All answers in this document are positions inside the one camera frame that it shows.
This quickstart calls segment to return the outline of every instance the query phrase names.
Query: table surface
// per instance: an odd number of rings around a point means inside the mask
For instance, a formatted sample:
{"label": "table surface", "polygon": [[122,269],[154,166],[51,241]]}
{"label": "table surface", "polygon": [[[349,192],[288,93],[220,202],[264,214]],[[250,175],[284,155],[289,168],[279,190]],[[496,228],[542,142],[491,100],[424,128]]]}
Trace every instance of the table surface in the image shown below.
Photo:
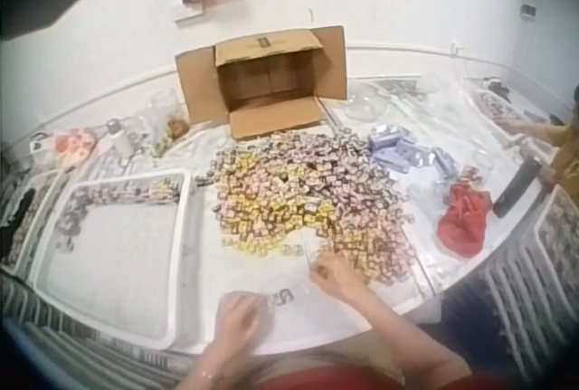
{"label": "table surface", "polygon": [[[496,199],[517,171],[521,158],[517,147],[505,148],[504,141],[496,135],[496,128],[489,123],[472,103],[465,90],[455,90],[443,95],[431,94],[421,100],[408,96],[380,98],[380,90],[372,101],[385,102],[383,113],[372,122],[361,122],[348,117],[347,105],[334,100],[322,100],[327,121],[320,126],[305,129],[307,132],[332,133],[334,128],[351,128],[366,138],[372,127],[379,124],[405,126],[418,138],[418,144],[442,147],[451,153],[461,166],[471,164],[477,149],[484,149],[494,165],[486,178],[483,190]],[[138,120],[125,121],[132,138],[147,140],[147,130]],[[128,176],[173,167],[185,167],[193,176],[203,175],[216,153],[233,144],[227,125],[201,125],[178,143],[163,158],[153,159],[139,151],[129,161],[122,160],[112,147],[103,128],[97,129],[100,143],[90,161],[71,174],[69,186],[80,181],[106,177]],[[434,167],[413,168],[408,175],[394,173],[400,191],[429,195],[432,183],[438,180]],[[325,296],[311,285],[308,279],[308,258],[276,257],[256,261],[249,256],[231,255],[221,246],[218,224],[212,220],[214,190],[200,188],[195,194],[199,211],[199,232],[195,241],[200,244],[199,289],[195,299],[199,320],[191,323],[188,330],[198,334],[191,346],[174,347],[189,354],[201,352],[211,341],[214,333],[214,315],[221,295],[229,290],[256,290],[272,294],[280,289],[291,288],[295,300],[276,311],[276,323],[271,335],[258,349],[258,354],[287,352],[331,343],[367,330],[368,324],[343,304]],[[426,200],[409,201],[404,210],[413,214],[414,224],[404,227],[406,237],[417,252],[417,261],[411,268],[410,277],[393,286],[373,285],[383,300],[400,314],[420,307],[423,303],[444,292],[450,286],[478,268],[508,238],[525,217],[541,193],[541,185],[535,181],[517,204],[502,219],[493,213],[488,216],[488,228],[483,250],[471,259],[462,259],[446,251],[435,234],[436,211]],[[50,218],[36,255],[46,247],[55,220]],[[311,256],[318,246],[307,232],[296,234],[295,240],[305,245]],[[39,262],[34,259],[28,281],[32,281]]]}

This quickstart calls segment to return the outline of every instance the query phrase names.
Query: black bottle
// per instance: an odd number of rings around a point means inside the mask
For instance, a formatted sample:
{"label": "black bottle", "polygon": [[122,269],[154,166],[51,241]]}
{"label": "black bottle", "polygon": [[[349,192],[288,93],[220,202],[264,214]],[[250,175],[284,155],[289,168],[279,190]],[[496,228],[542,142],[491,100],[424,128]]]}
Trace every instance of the black bottle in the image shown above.
{"label": "black bottle", "polygon": [[541,170],[541,161],[531,157],[518,168],[515,176],[495,201],[492,210],[498,218],[503,218],[526,192]]}

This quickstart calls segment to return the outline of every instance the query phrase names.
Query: cardboard box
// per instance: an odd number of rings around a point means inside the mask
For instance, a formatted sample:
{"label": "cardboard box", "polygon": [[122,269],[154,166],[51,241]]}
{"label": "cardboard box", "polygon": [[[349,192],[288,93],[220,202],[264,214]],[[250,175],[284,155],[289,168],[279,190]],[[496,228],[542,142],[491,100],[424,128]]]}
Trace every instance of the cardboard box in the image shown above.
{"label": "cardboard box", "polygon": [[317,98],[345,100],[344,28],[227,40],[176,57],[192,123],[229,118],[234,138],[319,122]]}

